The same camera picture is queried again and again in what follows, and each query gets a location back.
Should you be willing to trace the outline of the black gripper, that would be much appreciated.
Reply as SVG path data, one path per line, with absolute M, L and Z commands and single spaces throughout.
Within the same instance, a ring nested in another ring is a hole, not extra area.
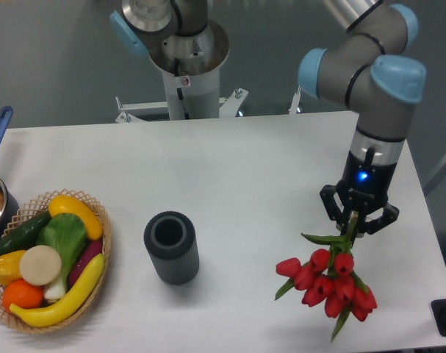
M 388 201 L 388 190 L 396 169 L 391 165 L 365 165 L 363 160 L 348 153 L 341 180 L 335 185 L 324 185 L 320 198 L 331 221 L 336 222 L 339 231 L 346 231 L 350 220 L 350 210 L 359 213 L 356 237 L 373 235 L 396 222 L 399 209 Z M 337 204 L 338 194 L 342 208 Z M 382 208 L 380 217 L 367 220 L 367 216 Z

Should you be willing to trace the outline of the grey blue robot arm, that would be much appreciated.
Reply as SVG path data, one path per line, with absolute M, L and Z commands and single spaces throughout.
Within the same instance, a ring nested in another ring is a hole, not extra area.
M 327 1 L 348 39 L 336 50 L 312 49 L 298 68 L 301 90 L 358 114 L 340 181 L 320 192 L 341 232 L 374 234 L 398 219 L 388 190 L 427 71 L 403 52 L 415 40 L 414 11 L 385 1 Z

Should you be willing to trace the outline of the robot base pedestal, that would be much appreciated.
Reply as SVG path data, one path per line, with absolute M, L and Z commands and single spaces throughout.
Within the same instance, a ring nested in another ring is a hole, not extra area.
M 172 120 L 220 115 L 229 37 L 208 12 L 207 1 L 122 1 L 109 17 L 120 42 L 161 72 Z

